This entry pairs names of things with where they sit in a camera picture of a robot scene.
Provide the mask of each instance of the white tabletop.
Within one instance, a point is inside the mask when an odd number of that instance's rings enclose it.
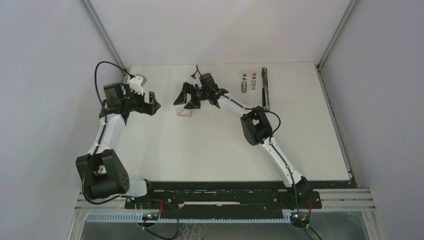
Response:
[[[291,163],[310,181],[348,180],[330,113],[313,63],[246,63],[200,65],[220,88],[238,100],[262,105],[262,67],[268,69],[270,109],[281,117],[274,134]],[[191,117],[177,116],[173,106],[194,65],[133,66],[147,77],[162,107],[154,116],[133,112],[120,137],[117,153],[130,175],[151,181],[279,181],[272,162],[243,135],[240,119],[201,103]],[[253,71],[256,91],[251,91]],[[241,92],[247,73],[247,93]],[[273,128],[277,119],[268,114]]]

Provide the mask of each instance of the white wall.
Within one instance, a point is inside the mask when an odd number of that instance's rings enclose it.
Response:
[[[124,64],[315,62],[350,0],[92,0]]]
[[[422,239],[424,1],[359,1],[323,73],[390,240]]]
[[[0,239],[65,237],[111,60],[77,0],[0,2]],[[120,73],[101,67],[101,85]]]

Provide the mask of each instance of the gray floor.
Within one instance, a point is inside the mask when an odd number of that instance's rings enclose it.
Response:
[[[323,240],[368,240],[360,212],[313,213],[310,224]],[[150,228],[165,237],[174,235],[175,224]],[[318,239],[313,232],[310,235]],[[136,223],[87,222],[82,240],[159,240]],[[178,240],[307,240],[302,229],[286,223],[187,223],[180,225]]]

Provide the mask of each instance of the gray wall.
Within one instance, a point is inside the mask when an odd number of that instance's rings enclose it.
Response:
[[[323,69],[388,239],[422,239],[424,1],[362,0]]]
[[[60,240],[99,127],[94,67],[111,58],[77,0],[2,0],[0,33],[0,239]]]

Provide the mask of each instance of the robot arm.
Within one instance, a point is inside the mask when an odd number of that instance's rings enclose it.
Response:
[[[97,136],[88,153],[76,159],[84,192],[91,200],[114,194],[136,197],[147,192],[146,182],[130,177],[115,152],[131,112],[152,116],[161,107],[154,92],[149,92],[149,102],[145,102],[146,81],[144,76],[136,75],[127,84],[112,83],[103,88],[106,100]]]
[[[187,82],[174,105],[186,104],[185,109],[200,109],[201,101],[208,100],[210,104],[226,109],[240,118],[244,136],[252,146],[258,146],[274,163],[288,191],[296,188],[298,202],[303,202],[313,192],[308,180],[297,171],[284,155],[273,137],[273,129],[266,116],[266,111],[260,107],[249,107],[243,102],[234,99],[227,90],[218,88],[210,73],[199,77],[202,87]],[[187,94],[191,95],[187,103]]]

